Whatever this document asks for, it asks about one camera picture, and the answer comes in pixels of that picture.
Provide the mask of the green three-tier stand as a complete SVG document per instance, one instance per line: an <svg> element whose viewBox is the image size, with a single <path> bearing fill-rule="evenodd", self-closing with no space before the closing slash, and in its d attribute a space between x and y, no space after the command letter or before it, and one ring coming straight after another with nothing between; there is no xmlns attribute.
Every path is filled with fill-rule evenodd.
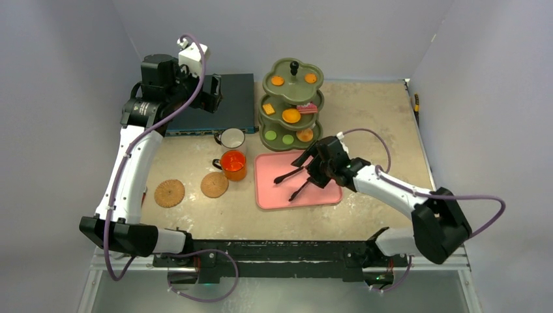
<svg viewBox="0 0 553 313"><path fill-rule="evenodd" d="M304 81L304 75L307 73L315 73L318 81L315 84L309 84ZM285 80L282 86L274 86L270 79L272 76L282 76ZM316 65L304 63L296 58L287 57L279 59L271 67L270 71L262 80L264 95L261 97L258 112L258 121L260 124L260 140L263 145L275 152L304 150L312 142L321 138L323 128L319 122L319 113L324 107L324 95L320 91L323 85L324 74ZM295 108L298 105L303 105L308 102L313 102L317 105L319 112L315 114L301 115L299 122L294 124L286 123L282 120L282 112L289 108ZM271 103L275 109L275 114L266 115L262 110L262 105ZM300 142L296 137L298 130L311 128L314 131L314 139L311 142ZM273 141L267 141L264 134L268 130L274 130L277 133L277 138ZM284 135L292 135L294 143L284 145L282 137Z"/></svg>

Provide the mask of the pink serving tray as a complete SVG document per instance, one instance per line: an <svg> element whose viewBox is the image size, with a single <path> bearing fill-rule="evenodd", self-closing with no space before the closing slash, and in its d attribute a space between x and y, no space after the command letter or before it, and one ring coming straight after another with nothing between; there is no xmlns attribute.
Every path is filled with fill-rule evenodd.
<svg viewBox="0 0 553 313"><path fill-rule="evenodd" d="M335 205L342 200L342 188L334 181L330 181L325 188L310 184L295 201L288 202L289 189L285 186L276 186L273 179L296 169L291 163L301 153L299 150L264 153L255 158L256 203L260 208L270 210L312 205Z"/></svg>

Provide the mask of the orange bun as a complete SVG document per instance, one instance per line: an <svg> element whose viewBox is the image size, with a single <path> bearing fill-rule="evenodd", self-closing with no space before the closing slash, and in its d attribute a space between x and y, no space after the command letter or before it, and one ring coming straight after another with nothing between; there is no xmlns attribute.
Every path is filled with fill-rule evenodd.
<svg viewBox="0 0 553 313"><path fill-rule="evenodd" d="M314 131L311 128L298 130L296 132L296 137L300 142L308 143L314 139Z"/></svg>

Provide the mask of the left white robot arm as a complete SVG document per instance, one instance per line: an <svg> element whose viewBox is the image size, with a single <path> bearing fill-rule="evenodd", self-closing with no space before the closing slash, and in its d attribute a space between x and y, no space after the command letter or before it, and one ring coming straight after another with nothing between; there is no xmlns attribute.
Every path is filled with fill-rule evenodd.
<svg viewBox="0 0 553 313"><path fill-rule="evenodd" d="M80 220L79 230L105 253L131 256L169 253L177 266L194 260L188 233L141 222L142 197L154 156L167 123L185 108L217 110L220 78L205 79L206 53L178 57L153 54L144 58L142 78L123 105L119 150L110 180L93 216Z"/></svg>

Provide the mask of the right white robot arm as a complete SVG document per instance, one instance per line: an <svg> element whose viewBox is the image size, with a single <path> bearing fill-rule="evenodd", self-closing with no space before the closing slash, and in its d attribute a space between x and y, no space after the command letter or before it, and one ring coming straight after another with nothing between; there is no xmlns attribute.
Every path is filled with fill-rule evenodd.
<svg viewBox="0 0 553 313"><path fill-rule="evenodd" d="M334 181L383 202L411 221L407 228L382 228L368 240L366 256L374 265L398 254L418 254L442 264L473 233L450 190L409 185L363 158L350 158L336 136L310 144L291 165L305 169L307 181L319 188Z"/></svg>

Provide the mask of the orange translucent cup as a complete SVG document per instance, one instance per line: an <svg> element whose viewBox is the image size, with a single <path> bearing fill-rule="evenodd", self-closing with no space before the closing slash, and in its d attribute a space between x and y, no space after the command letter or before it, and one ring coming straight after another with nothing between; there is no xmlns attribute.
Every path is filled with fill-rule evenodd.
<svg viewBox="0 0 553 313"><path fill-rule="evenodd" d="M220 158L213 159L212 165L230 181L241 181L247 175L247 158L238 150L226 151Z"/></svg>

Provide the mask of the orange cookie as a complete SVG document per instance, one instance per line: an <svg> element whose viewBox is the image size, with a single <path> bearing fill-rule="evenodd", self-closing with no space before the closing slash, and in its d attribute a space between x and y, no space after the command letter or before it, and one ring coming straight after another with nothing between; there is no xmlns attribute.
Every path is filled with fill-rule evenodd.
<svg viewBox="0 0 553 313"><path fill-rule="evenodd" d="M282 76L274 75L271 77L270 82L274 86L282 86L285 80Z"/></svg>
<svg viewBox="0 0 553 313"><path fill-rule="evenodd" d="M315 84L318 81L318 77L315 73L307 73L304 75L304 81L309 84Z"/></svg>

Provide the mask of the square yellow cracker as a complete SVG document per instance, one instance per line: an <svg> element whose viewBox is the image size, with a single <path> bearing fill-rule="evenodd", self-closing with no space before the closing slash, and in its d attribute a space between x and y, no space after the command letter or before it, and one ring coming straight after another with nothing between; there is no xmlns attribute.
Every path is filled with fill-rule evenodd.
<svg viewBox="0 0 553 313"><path fill-rule="evenodd" d="M266 115L275 114L275 109L271 103L265 103L262 105L262 110Z"/></svg>

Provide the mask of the orange egg tart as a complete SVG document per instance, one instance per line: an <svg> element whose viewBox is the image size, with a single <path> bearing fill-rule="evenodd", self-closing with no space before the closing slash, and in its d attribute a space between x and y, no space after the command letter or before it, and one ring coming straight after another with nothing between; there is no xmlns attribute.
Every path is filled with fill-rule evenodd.
<svg viewBox="0 0 553 313"><path fill-rule="evenodd" d="M301 113L295 108L289 108L282 112L282 120L289 124L299 122L301 119Z"/></svg>

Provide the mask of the white ribbed cup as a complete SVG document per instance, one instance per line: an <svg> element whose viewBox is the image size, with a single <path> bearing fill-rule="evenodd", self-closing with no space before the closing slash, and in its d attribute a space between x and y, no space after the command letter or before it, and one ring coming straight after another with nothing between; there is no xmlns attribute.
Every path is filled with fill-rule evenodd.
<svg viewBox="0 0 553 313"><path fill-rule="evenodd" d="M231 150L240 151L244 154L247 152L246 135L238 128L228 128L214 134L214 140L224 152Z"/></svg>

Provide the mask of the green macaron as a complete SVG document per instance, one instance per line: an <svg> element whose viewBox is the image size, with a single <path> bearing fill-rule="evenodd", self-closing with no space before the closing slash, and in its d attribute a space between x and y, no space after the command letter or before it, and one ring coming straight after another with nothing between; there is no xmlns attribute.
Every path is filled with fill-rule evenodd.
<svg viewBox="0 0 553 313"><path fill-rule="evenodd" d="M291 144L294 143L294 137L293 137L292 135L289 135L289 134L284 135L284 136L282 137L282 143L283 143L284 145L291 145Z"/></svg>
<svg viewBox="0 0 553 313"><path fill-rule="evenodd" d="M274 130L268 130L265 134L264 134L264 138L267 140L267 141L273 141L277 138L277 133L274 131Z"/></svg>

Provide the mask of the pink cake slice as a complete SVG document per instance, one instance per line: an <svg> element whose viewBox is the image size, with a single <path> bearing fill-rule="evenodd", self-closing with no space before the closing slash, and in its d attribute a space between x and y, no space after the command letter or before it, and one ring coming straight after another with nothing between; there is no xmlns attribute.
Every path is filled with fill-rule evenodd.
<svg viewBox="0 0 553 313"><path fill-rule="evenodd" d="M303 105L298 105L298 106L296 106L296 110L301 115L315 114L315 113L319 112L319 109L318 109L317 105L315 105L315 103L313 103L313 102L308 102L308 103L303 104Z"/></svg>

